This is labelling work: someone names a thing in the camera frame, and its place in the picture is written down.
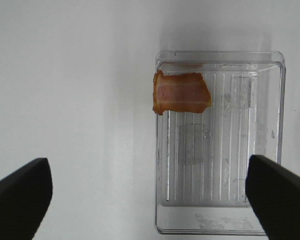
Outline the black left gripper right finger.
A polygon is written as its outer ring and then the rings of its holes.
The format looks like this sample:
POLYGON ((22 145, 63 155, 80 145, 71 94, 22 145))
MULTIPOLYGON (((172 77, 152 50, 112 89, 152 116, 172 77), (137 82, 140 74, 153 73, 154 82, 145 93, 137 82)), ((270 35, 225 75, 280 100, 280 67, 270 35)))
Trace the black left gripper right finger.
POLYGON ((263 155, 252 155, 245 193, 270 240, 300 240, 298 175, 263 155))

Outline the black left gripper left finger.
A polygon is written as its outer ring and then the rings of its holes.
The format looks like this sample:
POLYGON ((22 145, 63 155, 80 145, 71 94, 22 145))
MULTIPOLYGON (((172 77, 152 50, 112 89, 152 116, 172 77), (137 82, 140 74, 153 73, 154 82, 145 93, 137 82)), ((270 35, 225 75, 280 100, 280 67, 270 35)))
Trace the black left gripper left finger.
POLYGON ((0 240, 34 238, 52 199, 47 158, 36 158, 0 180, 0 240))

